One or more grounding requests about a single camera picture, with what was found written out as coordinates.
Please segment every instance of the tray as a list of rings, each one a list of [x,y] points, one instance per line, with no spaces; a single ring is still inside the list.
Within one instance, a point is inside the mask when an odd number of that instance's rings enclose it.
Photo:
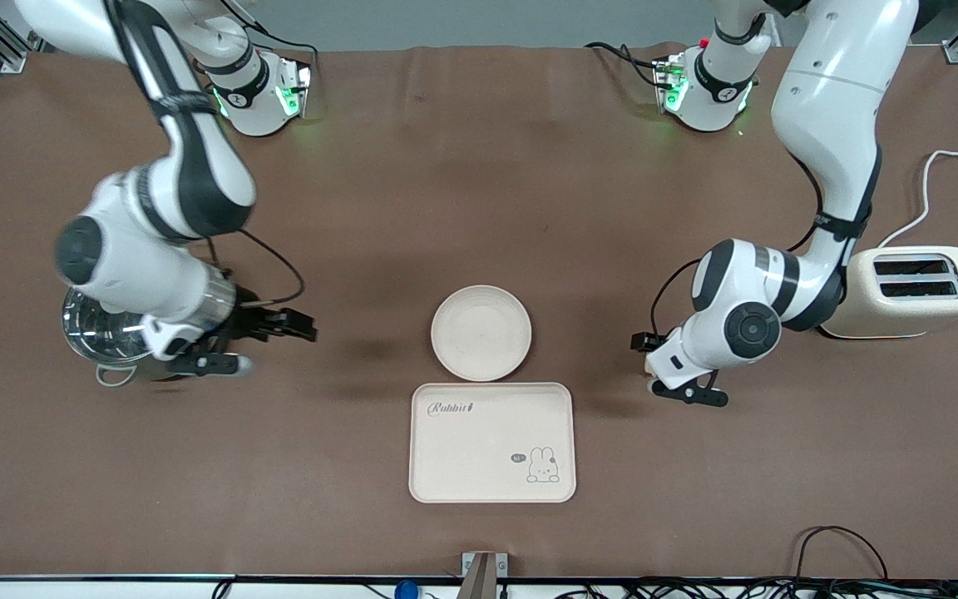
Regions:
[[[416,500],[560,503],[575,493],[571,394],[563,384],[424,384],[412,410]]]

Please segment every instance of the gray floor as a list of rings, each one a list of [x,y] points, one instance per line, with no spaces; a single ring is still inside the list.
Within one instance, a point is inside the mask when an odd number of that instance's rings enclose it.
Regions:
[[[958,27],[958,0],[919,35],[939,42]],[[578,47],[604,41],[648,46],[707,37],[712,12],[699,0],[265,0],[252,14],[273,33],[329,51],[414,46]],[[784,41],[802,23],[783,23]]]

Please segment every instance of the white cable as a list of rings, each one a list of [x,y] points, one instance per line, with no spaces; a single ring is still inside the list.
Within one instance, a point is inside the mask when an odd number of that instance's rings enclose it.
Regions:
[[[916,216],[916,219],[910,221],[905,226],[902,226],[900,229],[896,229],[891,232],[889,236],[886,236],[886,239],[881,240],[881,243],[878,244],[878,247],[886,247],[889,245],[889,242],[893,241],[904,234],[905,231],[915,227],[917,224],[921,223],[926,216],[931,213],[931,191],[929,191],[929,186],[931,186],[931,164],[934,164],[934,160],[937,156],[955,156],[958,158],[958,151],[936,151],[931,153],[931,158],[926,160],[926,164],[923,166],[923,211]]]

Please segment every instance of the stainless steel pot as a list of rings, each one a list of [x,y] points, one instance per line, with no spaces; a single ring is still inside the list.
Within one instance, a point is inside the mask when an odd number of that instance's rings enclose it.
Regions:
[[[95,379],[104,387],[123,387],[134,379],[161,380],[172,375],[150,354],[143,340],[143,315],[110,312],[98,300],[69,289],[62,304],[62,330],[73,352],[95,363]],[[119,380],[109,380],[113,374]]]

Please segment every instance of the rabbit illustration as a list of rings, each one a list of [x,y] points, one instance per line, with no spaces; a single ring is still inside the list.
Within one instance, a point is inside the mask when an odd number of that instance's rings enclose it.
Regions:
[[[556,458],[552,455],[552,448],[533,448],[531,463],[528,470],[529,483],[558,483],[560,468],[556,466]]]

